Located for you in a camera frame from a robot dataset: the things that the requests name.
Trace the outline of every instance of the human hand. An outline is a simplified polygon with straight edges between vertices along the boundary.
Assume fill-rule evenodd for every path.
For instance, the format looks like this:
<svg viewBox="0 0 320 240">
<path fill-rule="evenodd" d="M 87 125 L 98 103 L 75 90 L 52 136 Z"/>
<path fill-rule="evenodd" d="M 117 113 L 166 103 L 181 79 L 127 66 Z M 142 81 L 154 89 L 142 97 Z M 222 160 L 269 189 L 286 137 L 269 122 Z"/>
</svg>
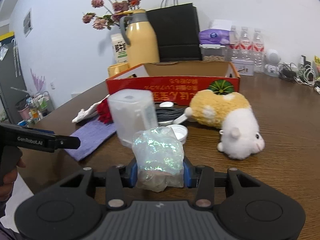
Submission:
<svg viewBox="0 0 320 240">
<path fill-rule="evenodd" d="M 22 159 L 18 161 L 17 166 L 20 168 L 26 167 Z M 3 177 L 4 184 L 0 186 L 0 201 L 5 201 L 9 198 L 10 192 L 13 187 L 13 183 L 16 181 L 17 176 L 18 176 L 18 170 L 17 168 L 15 168 L 14 170 L 10 171 Z"/>
</svg>

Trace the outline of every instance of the thermos handle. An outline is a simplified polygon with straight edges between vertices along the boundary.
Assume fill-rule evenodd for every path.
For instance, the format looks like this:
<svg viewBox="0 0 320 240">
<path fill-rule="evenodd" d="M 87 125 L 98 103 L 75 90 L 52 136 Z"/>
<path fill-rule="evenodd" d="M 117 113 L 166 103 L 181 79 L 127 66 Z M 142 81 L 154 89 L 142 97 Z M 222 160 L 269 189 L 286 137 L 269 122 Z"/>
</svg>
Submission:
<svg viewBox="0 0 320 240">
<path fill-rule="evenodd" d="M 124 41 L 126 44 L 131 45 L 131 42 L 127 36 L 127 34 L 125 33 L 125 27 L 124 27 L 124 21 L 125 20 L 129 20 L 132 19 L 132 16 L 123 16 L 120 18 L 120 30 L 121 30 L 121 35 L 124 38 Z"/>
</svg>

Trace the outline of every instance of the stuffed animal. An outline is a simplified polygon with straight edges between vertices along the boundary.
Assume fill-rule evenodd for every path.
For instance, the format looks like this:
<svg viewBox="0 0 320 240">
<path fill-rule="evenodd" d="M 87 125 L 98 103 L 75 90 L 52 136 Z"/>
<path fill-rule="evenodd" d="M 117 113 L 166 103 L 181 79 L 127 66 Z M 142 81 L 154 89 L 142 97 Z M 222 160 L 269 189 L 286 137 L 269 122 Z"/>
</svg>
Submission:
<svg viewBox="0 0 320 240">
<path fill-rule="evenodd" d="M 244 159 L 264 149 L 252 108 L 237 92 L 216 95 L 211 90 L 199 91 L 186 108 L 185 115 L 200 124 L 221 129 L 218 150 L 232 159 Z"/>
</svg>

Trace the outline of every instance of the pink bucket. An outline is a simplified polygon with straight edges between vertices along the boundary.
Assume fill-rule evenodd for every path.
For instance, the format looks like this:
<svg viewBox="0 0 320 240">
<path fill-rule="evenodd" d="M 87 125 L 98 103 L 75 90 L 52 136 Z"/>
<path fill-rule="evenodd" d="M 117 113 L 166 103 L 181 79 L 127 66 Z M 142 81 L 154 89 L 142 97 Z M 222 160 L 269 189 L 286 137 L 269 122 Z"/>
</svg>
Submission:
<svg viewBox="0 0 320 240">
<path fill-rule="evenodd" d="M 22 117 L 23 120 L 30 119 L 29 108 L 28 107 L 26 107 L 23 110 L 18 111 L 18 113 L 20 114 L 20 116 Z"/>
</svg>

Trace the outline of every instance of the yellow thermos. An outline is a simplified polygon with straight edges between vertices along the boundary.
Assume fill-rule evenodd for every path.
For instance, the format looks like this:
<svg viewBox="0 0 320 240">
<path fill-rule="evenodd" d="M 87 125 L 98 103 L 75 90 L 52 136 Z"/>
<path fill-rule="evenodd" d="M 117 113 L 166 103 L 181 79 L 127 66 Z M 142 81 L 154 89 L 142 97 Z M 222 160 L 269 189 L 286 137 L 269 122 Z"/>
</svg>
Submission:
<svg viewBox="0 0 320 240">
<path fill-rule="evenodd" d="M 127 16 L 120 19 L 120 29 L 127 45 L 130 67 L 142 63 L 160 62 L 156 33 L 148 21 L 146 11 L 137 9 L 126 11 Z M 128 20 L 127 30 L 124 22 Z"/>
</svg>

